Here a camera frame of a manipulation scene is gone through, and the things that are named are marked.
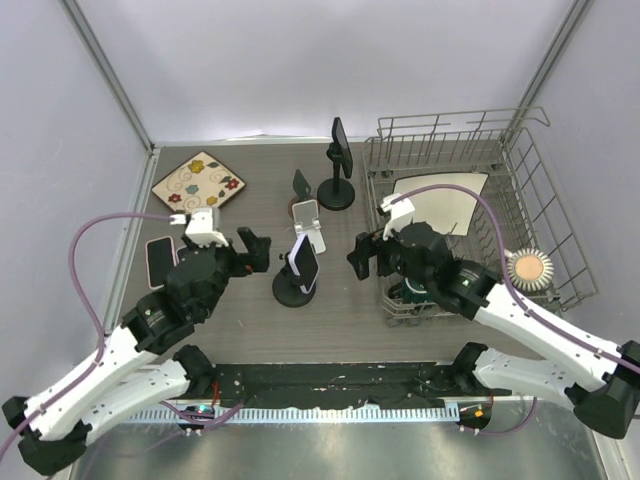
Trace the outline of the purple-cased phone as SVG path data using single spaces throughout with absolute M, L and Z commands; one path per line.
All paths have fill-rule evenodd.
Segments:
M 189 253 L 189 250 L 188 250 L 187 247 L 183 247 L 183 248 L 178 249 L 175 252 L 175 264 L 178 265 L 179 263 L 183 262 L 188 253 Z
M 301 291 L 310 294 L 319 274 L 319 264 L 307 234 L 302 234 L 297 238 L 289 253 L 288 262 L 293 274 L 300 281 Z

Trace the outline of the black round-base stand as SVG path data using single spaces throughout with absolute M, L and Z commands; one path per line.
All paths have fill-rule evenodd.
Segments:
M 272 281 L 272 293 L 276 301 L 287 308 L 300 308 L 311 302 L 316 294 L 316 286 L 309 292 L 302 291 L 302 279 L 293 272 L 289 254 L 281 254 L 283 266 Z

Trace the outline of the white folding phone stand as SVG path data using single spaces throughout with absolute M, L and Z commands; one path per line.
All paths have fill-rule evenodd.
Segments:
M 319 205 L 315 199 L 295 203 L 292 206 L 294 230 L 297 236 L 306 235 L 315 253 L 326 251 L 326 244 L 319 221 Z

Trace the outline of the wooden-base grey phone stand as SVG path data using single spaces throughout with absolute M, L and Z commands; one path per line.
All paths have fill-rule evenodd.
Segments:
M 313 190 L 300 169 L 297 169 L 294 173 L 292 188 L 294 197 L 289 201 L 287 209 L 290 218 L 293 217 L 293 206 L 295 204 L 314 199 Z

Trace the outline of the pink-cased phone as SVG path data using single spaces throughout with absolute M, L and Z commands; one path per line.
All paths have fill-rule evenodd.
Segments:
M 171 236 L 149 240 L 145 245 L 147 281 L 151 290 L 164 285 L 165 279 L 176 264 L 174 240 Z

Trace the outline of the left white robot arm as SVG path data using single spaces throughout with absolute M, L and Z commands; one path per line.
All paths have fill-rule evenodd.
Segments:
M 28 466 L 54 475 L 137 410 L 183 395 L 200 399 L 211 391 L 212 363 L 183 341 L 211 316 L 230 279 L 270 266 L 270 238 L 248 227 L 237 233 L 243 252 L 231 243 L 199 247 L 188 241 L 187 254 L 162 287 L 142 297 L 94 354 L 40 394 L 3 404 Z

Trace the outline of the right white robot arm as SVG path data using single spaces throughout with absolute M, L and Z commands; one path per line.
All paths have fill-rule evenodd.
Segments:
M 535 396 L 570 410 L 591 430 L 626 436 L 639 406 L 639 344 L 622 345 L 585 332 L 518 293 L 487 267 L 455 257 L 443 235 L 424 222 L 389 237 L 357 235 L 347 256 L 356 276 L 398 274 L 426 289 L 443 310 L 498 330 L 541 355 L 532 361 L 467 344 L 451 380 L 465 395 L 481 388 Z

